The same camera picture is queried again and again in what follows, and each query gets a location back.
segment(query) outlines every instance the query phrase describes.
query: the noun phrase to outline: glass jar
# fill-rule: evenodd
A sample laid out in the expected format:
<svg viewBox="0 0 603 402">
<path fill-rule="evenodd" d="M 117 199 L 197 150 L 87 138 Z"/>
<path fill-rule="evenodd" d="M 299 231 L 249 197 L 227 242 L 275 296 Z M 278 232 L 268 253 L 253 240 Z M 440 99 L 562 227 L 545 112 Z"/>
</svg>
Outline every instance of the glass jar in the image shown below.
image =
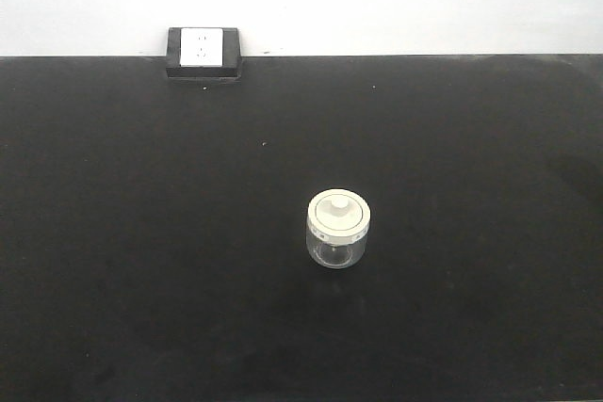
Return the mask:
<svg viewBox="0 0 603 402">
<path fill-rule="evenodd" d="M 306 245 L 329 268 L 354 265 L 365 253 L 370 209 L 359 195 L 341 188 L 317 194 L 308 206 Z"/>
</svg>

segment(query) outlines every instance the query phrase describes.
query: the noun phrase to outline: outlet cover plate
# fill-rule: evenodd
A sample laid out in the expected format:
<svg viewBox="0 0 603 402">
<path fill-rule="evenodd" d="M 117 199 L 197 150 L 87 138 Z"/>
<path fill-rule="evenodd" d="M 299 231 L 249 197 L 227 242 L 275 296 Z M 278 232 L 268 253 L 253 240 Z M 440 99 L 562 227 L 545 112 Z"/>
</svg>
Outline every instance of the outlet cover plate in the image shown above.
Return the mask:
<svg viewBox="0 0 603 402">
<path fill-rule="evenodd" d="M 221 28 L 183 28 L 180 66 L 222 66 L 223 42 Z"/>
</svg>

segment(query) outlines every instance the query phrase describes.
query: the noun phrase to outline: power socket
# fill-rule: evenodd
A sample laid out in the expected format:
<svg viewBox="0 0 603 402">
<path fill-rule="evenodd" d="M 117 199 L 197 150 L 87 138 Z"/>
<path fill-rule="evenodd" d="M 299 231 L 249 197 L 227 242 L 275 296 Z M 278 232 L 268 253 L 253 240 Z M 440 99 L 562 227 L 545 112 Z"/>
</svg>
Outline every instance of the power socket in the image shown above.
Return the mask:
<svg viewBox="0 0 603 402">
<path fill-rule="evenodd" d="M 168 36 L 166 72 L 178 79 L 237 79 L 241 52 L 236 28 L 174 27 Z"/>
<path fill-rule="evenodd" d="M 223 42 L 221 28 L 183 28 L 180 66 L 222 66 Z"/>
</svg>

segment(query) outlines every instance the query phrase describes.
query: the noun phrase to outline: black tabletop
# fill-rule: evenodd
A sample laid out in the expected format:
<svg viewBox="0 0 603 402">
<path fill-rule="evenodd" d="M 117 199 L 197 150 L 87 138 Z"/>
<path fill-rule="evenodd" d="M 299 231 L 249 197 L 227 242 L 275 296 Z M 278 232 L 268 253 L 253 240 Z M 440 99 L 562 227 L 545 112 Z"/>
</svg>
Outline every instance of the black tabletop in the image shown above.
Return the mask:
<svg viewBox="0 0 603 402">
<path fill-rule="evenodd" d="M 0 59 L 0 400 L 603 397 L 603 57 Z M 317 265 L 307 203 L 372 211 Z"/>
</svg>

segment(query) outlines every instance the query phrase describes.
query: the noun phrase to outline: jar lid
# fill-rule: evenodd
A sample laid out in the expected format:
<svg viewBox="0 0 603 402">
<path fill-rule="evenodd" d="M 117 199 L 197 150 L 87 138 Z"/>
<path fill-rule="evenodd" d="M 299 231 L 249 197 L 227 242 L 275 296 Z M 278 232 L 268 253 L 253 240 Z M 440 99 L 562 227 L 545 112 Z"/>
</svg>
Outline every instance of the jar lid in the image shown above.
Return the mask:
<svg viewBox="0 0 603 402">
<path fill-rule="evenodd" d="M 308 228 L 331 245 L 349 245 L 368 232 L 370 209 L 359 195 L 332 188 L 317 194 L 308 205 Z"/>
</svg>

